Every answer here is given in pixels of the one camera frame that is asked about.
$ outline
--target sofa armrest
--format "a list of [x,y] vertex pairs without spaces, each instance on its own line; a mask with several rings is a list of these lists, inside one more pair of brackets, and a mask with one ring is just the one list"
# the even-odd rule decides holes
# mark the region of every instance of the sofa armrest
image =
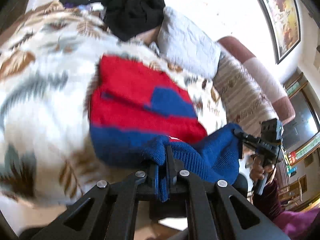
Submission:
[[234,37],[223,37],[219,43],[233,55],[255,79],[271,101],[283,125],[295,118],[294,108],[281,83],[268,71],[256,56]]
[[238,123],[246,133],[260,136],[261,123],[278,119],[276,111],[242,64],[221,49],[213,84],[225,103],[227,120]]

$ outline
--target black handle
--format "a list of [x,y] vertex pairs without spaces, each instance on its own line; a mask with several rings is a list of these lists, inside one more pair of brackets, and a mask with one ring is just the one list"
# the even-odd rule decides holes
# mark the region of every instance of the black handle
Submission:
[[253,191],[255,194],[258,194],[258,195],[260,195],[260,196],[262,195],[264,186],[265,186],[266,183],[267,183],[269,173],[264,172],[263,175],[264,175],[264,178],[263,178],[263,179],[259,179],[259,180],[257,181],[257,183],[256,183],[255,186],[254,186],[254,191]]

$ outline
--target triangular cutout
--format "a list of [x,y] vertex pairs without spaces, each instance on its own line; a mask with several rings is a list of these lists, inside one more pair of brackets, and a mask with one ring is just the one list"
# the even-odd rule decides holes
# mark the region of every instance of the triangular cutout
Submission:
[[75,231],[81,231],[84,222],[87,220],[93,203],[94,199],[89,198],[86,202],[79,206],[63,224]]
[[240,222],[241,228],[246,230],[250,227],[258,225],[260,219],[252,213],[237,197],[230,197],[231,204],[236,211],[236,215]]

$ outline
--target knitted garment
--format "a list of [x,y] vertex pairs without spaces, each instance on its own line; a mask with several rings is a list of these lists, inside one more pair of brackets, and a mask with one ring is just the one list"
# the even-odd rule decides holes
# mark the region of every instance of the knitted garment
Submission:
[[166,201],[166,146],[185,169],[202,179],[233,184],[239,173],[242,142],[230,123],[207,136],[187,91],[161,71],[142,63],[104,56],[101,85],[91,98],[90,135],[96,155],[108,165],[138,167],[145,160],[160,166],[158,197]]

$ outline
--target painting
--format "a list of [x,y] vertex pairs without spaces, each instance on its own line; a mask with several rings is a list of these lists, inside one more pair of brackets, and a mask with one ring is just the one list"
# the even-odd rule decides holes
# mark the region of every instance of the painting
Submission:
[[259,0],[279,64],[300,42],[300,22],[295,0]]

